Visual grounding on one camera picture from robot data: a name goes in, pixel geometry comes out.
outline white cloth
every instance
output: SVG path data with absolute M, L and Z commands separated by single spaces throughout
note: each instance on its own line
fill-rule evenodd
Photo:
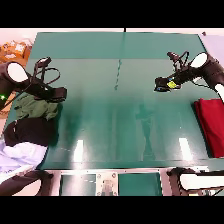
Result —
M 35 169 L 43 160 L 47 147 L 23 142 L 13 147 L 0 140 L 0 174 L 8 173 L 25 165 Z

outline green table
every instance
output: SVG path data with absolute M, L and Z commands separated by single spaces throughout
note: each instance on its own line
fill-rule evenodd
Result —
M 199 37 L 190 34 L 38 33 L 27 71 L 32 73 L 39 58 L 50 56 L 50 67 L 61 72 L 53 86 L 68 89 L 57 118 L 59 136 L 39 168 L 223 169 L 222 159 L 209 159 L 192 107 L 199 98 L 217 95 L 190 83 L 171 93 L 153 91 L 156 77 L 172 74 L 167 52 L 185 50 L 190 59 L 205 51 Z M 55 75 L 46 73 L 47 80 Z M 14 119 L 12 106 L 7 124 Z M 193 160 L 187 161 L 180 139 L 187 139 Z M 74 154 L 78 140 L 83 141 L 79 158 Z

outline white wall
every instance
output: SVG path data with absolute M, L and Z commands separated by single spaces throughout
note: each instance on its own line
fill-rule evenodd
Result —
M 38 32 L 123 32 L 123 28 L 0 28 L 0 45 L 6 41 L 21 41 L 29 38 L 35 40 Z M 195 33 L 206 32 L 208 35 L 223 35 L 224 28 L 127 28 L 127 32 L 164 32 L 164 33 Z

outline red cloth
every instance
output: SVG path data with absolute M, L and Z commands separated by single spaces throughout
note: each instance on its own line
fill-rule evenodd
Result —
M 194 102 L 205 137 L 215 158 L 224 157 L 224 104 L 221 99 Z

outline yellow label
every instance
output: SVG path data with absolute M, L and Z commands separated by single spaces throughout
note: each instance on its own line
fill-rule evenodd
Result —
M 171 89 L 173 89 L 173 88 L 175 88 L 175 87 L 177 86 L 177 85 L 175 84 L 175 82 L 173 82 L 173 81 L 168 82 L 167 85 L 168 85 Z

